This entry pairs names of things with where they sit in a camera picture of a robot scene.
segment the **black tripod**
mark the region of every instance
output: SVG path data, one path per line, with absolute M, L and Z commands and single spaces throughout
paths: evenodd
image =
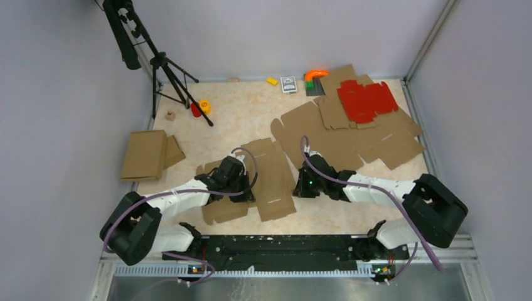
M 154 58 L 152 58 L 150 60 L 150 64 L 152 65 L 152 70 L 153 70 L 153 108 L 152 108 L 152 117 L 155 118 L 155 114 L 156 114 L 156 108 L 155 108 L 155 98 L 156 98 L 156 95 L 159 94 L 159 95 L 162 95 L 164 97 L 167 97 L 167 98 L 170 98 L 171 100 L 175 100 L 176 102 L 179 102 L 179 103 L 182 103 L 185 108 L 190 108 L 190 103 L 188 102 L 188 100 L 190 99 L 190 101 L 192 101 L 192 104 L 196 106 L 196 108 L 198 109 L 198 111 L 202 114 L 203 118 L 205 118 L 205 120 L 207 120 L 207 123 L 210 125 L 210 126 L 213 126 L 213 122 L 207 117 L 207 115 L 205 115 L 205 113 L 202 111 L 202 109 L 200 108 L 200 105 L 198 105 L 198 103 L 196 102 L 196 100 L 194 99 L 194 97 L 192 97 L 192 95 L 190 95 L 190 93 L 188 92 L 187 88 L 183 85 L 183 83 L 181 83 L 181 81 L 178 79 L 178 77 L 175 75 L 175 73 L 172 71 L 172 69 L 170 69 L 170 66 L 168 66 L 168 63 L 170 63 L 170 65 L 176 67 L 179 71 L 181 71 L 185 76 L 189 77 L 190 79 L 192 79 L 194 82 L 198 83 L 199 80 L 195 77 L 193 77 L 192 75 L 190 75 L 188 72 L 186 72 L 184 69 L 182 69 L 181 67 L 179 67 L 177 64 L 175 64 L 172 60 L 170 60 L 169 58 L 166 57 L 166 53 L 164 52 L 159 52 L 157 50 L 157 48 L 155 47 L 154 43 L 152 42 L 152 40 L 150 39 L 150 36 L 148 34 L 148 32 L 146 31 L 144 25 L 142 25 L 142 22 L 141 20 L 139 19 L 139 16 L 137 15 L 137 13 L 135 13 L 134 9 L 133 9 L 133 5 L 129 2 L 126 2 L 127 6 L 129 7 L 126 7 L 127 10 L 128 10 L 128 13 L 126 14 L 126 17 L 130 20 L 133 20 L 136 24 L 136 28 L 135 30 L 133 30 L 131 32 L 131 34 L 135 37 L 135 38 L 138 38 L 140 36 L 142 36 L 144 38 L 144 41 L 148 44 L 148 46 L 150 47 L 150 50 L 153 52 L 153 55 L 154 55 Z M 166 76 L 168 77 L 168 80 L 170 81 L 170 84 L 172 85 L 172 87 L 174 87 L 175 91 L 178 93 L 178 96 L 179 96 L 179 99 L 175 99 L 173 97 L 169 97 L 165 94 L 162 94 L 161 92 L 159 92 L 157 90 L 157 69 L 162 68 L 162 70 L 164 71 L 164 73 L 166 74 Z

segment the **small wooden cube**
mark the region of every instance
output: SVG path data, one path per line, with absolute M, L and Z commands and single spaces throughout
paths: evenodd
M 168 111 L 166 112 L 166 115 L 164 116 L 164 118 L 169 121 L 174 121 L 174 119 L 176 118 L 176 113 L 172 111 Z

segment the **brown cardboard box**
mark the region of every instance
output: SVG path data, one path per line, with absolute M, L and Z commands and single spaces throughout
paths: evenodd
M 160 179 L 166 157 L 166 133 L 163 130 L 132 132 L 122 166 L 122 181 Z
M 303 156 L 299 142 L 307 135 L 311 149 L 320 152 L 337 171 L 357 170 L 366 162 L 380 158 L 394 169 L 424 151 L 414 137 L 422 129 L 401 109 L 375 118 L 378 126 L 367 129 L 327 130 L 314 102 L 307 102 L 272 121 L 270 128 L 283 150 L 300 168 Z
M 249 149 L 257 160 L 259 174 L 252 188 L 256 201 L 254 203 L 233 203 L 228 197 L 203 206 L 203 219 L 207 224 L 223 223 L 247 215 L 249 207 L 257 207 L 261 221 L 278 219 L 296 212 L 292 190 L 295 181 L 279 142 L 272 139 L 259 139 L 242 145 Z M 221 161 L 199 166 L 196 174 L 210 171 L 220 165 Z M 246 158 L 246 168 L 250 180 L 255 175 L 255 167 L 251 159 Z
M 185 155 L 179 148 L 179 144 L 175 136 L 168 136 L 166 139 L 166 156 L 164 160 L 164 169 L 169 168 L 175 163 L 184 160 Z
M 352 65 L 338 68 L 327 76 L 320 78 L 319 81 L 323 86 L 326 96 L 317 97 L 314 99 L 314 102 L 318 105 L 321 112 L 323 125 L 327 129 L 348 129 L 350 127 L 366 129 L 368 127 L 375 127 L 377 125 L 375 121 L 368 122 L 367 124 L 357 124 L 348 119 L 337 92 L 342 82 L 346 80 L 356 80 L 360 85 L 364 85 L 364 87 L 373 83 L 373 80 L 368 75 L 357 77 Z

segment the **beige table surface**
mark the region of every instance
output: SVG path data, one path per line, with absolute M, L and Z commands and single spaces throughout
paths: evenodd
M 408 112 L 400 81 L 383 81 L 388 84 L 397 104 Z M 266 81 L 197 83 L 188 87 L 197 101 L 209 100 L 212 106 L 209 118 L 215 126 L 209 127 L 203 118 L 193 117 L 180 103 L 161 97 L 153 128 L 175 135 L 186 159 L 165 170 L 161 180 L 141 182 L 137 190 L 141 195 L 184 184 L 194 176 L 196 167 L 224 158 L 241 144 L 266 137 L 275 140 L 270 131 L 271 121 L 314 99 L 306 97 L 303 81 L 297 83 L 298 92 L 291 95 L 284 95 L 279 86 L 271 86 Z M 178 97 L 169 84 L 164 86 L 163 93 Z M 164 118 L 168 110 L 177 113 L 173 122 Z M 297 179 L 297 170 L 290 160 L 288 162 L 294 179 Z M 366 176 L 394 180 L 416 179 L 426 171 L 422 154 L 392 171 L 380 160 L 365 164 L 358 170 Z M 296 213 L 264 223 L 260 221 L 257 209 L 250 208 L 245 217 L 209 226 L 203 221 L 201 208 L 191 208 L 173 218 L 169 224 L 161 225 L 160 229 L 170 230 L 172 224 L 184 221 L 204 235 L 357 234 L 367 233 L 383 219 L 401 216 L 395 208 L 333 201 L 323 194 L 316 199 L 294 197 L 294 202 Z

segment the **gray wall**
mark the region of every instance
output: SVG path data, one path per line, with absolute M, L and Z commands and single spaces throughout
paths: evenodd
M 159 51 L 200 80 L 295 75 L 352 63 L 402 76 L 445 0 L 157 0 L 136 10 Z
M 85 300 L 150 81 L 92 0 L 0 9 L 0 300 Z
M 497 300 L 530 300 L 532 2 L 462 1 L 412 83 Z

